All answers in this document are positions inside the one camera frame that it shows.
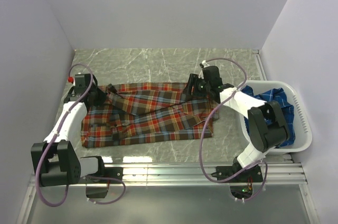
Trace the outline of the red plaid long sleeve shirt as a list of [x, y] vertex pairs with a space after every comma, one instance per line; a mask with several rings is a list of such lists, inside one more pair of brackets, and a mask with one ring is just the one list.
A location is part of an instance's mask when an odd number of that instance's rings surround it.
[[[100, 86], [107, 93], [101, 106], [90, 109], [81, 123], [85, 148], [200, 139], [204, 122], [216, 102], [185, 101], [181, 82], [143, 82]], [[213, 136], [214, 114], [205, 138]]]

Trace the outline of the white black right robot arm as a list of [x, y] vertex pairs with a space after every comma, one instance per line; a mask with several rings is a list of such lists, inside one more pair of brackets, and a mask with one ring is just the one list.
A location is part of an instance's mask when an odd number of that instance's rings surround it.
[[271, 149], [290, 138], [287, 121], [277, 101], [259, 100], [243, 93], [239, 87], [223, 83], [218, 67], [204, 67], [202, 74], [202, 77], [190, 74], [183, 90], [188, 96], [209, 97], [218, 104], [204, 122], [200, 147], [203, 146], [209, 120], [221, 106], [227, 106], [247, 119], [249, 143], [234, 159], [232, 169], [233, 177], [243, 182], [251, 176], [251, 168], [262, 161]]

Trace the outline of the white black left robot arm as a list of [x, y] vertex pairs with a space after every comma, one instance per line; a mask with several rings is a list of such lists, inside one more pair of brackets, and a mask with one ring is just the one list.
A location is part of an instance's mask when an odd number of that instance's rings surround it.
[[88, 176], [94, 183], [106, 178], [100, 156], [78, 157], [71, 140], [91, 108], [106, 100], [106, 93], [97, 86], [95, 76], [77, 74], [70, 78], [73, 86], [64, 99], [63, 110], [52, 132], [41, 143], [31, 147], [35, 178], [39, 187], [72, 185]]

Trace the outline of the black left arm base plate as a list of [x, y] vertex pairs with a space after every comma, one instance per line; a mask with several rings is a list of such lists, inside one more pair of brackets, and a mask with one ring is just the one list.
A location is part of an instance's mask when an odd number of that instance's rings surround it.
[[119, 184], [123, 180], [123, 172], [122, 167], [106, 167], [103, 175], [92, 174], [83, 177], [80, 181], [89, 184]]

